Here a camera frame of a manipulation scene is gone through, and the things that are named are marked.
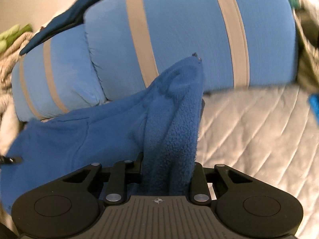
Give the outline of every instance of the blue fleece fabric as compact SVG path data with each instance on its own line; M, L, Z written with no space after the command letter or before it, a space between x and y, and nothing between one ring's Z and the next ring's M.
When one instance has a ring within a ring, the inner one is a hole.
M47 123L31 121L7 156L23 163L2 166L5 210L27 191L87 164L112 166L144 151L138 194L184 194L197 150L202 62L186 58L164 71L144 91L116 102L79 109Z
M37 33L29 43L20 51L20 55L28 53L37 45L48 40L50 37L83 23L84 12L100 0L77 0L67 11L53 18L52 21Z
M313 94L309 97L309 103L319 124L319 94Z

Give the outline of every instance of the crosshair logo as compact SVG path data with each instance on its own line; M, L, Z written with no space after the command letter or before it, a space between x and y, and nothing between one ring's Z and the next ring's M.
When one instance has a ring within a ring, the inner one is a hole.
M154 199L152 201L154 201L155 203L159 204L159 203L163 202L164 200L160 199L160 198L157 198L157 199Z

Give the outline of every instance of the bed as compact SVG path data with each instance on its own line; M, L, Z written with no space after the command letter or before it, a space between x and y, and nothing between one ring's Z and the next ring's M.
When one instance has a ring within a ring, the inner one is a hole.
M318 239L319 129L308 97L297 85L205 95L196 161L226 164L292 194L304 209L296 236Z

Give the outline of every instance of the blue fabric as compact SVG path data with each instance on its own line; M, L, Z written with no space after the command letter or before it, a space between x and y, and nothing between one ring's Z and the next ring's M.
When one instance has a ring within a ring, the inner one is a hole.
M293 82L297 72L295 23L288 0L237 0L248 43L250 85ZM144 0L159 73L196 51L205 91L233 87L232 60L217 0ZM92 62L106 97L145 89L134 49L126 0L102 0L85 14Z
M31 121L7 153L23 163L1 167L4 209L10 213L23 193L87 164L112 166L140 151L143 180L135 193L184 194L197 150L203 86L202 62L189 57L133 96L46 123Z
M103 104L106 97L87 49L84 26L66 30L51 39L51 66L56 91L68 110ZM19 64L12 71L12 92L17 116L21 121L36 119L21 89ZM24 79L31 102L45 118L63 114L51 95L43 61L43 44L24 57Z
M316 120L319 124L319 94L313 94L309 97L309 103L312 111L315 114Z
M58 15L20 51L20 55L26 54L48 38L83 23L84 12L100 0L77 0L67 11Z

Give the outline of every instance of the beige stripe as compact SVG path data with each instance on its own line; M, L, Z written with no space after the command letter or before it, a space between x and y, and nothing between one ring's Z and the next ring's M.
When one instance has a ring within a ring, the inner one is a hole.
M148 31L143 0L126 0L132 39L146 88L159 75Z
M232 56L234 88L249 85L249 57L244 24L236 0L218 0Z
M67 107L64 106L63 102L60 100L58 92L56 91L56 87L55 87L55 83L53 79L50 49L51 49L51 40L49 39L43 44L43 60L44 60L45 76L47 78L47 86L49 87L51 97L54 103L56 104L56 106L58 106L63 113L68 113L69 110L67 109Z
M37 110L34 108L33 104L32 104L32 101L30 99L30 96L29 96L29 92L28 92L28 89L27 89L27 86L26 86L26 81L24 79L24 69L23 69L23 61L24 61L24 55L21 57L20 59L20 64L19 64L19 77L20 77L20 85L21 85L21 89L22 89L22 92L23 92L23 95L24 95L24 98L26 99L26 102L29 106L29 109L31 110L31 112L33 113L33 115L35 117L37 117L38 119L42 120L44 119L40 114L39 112L37 112Z

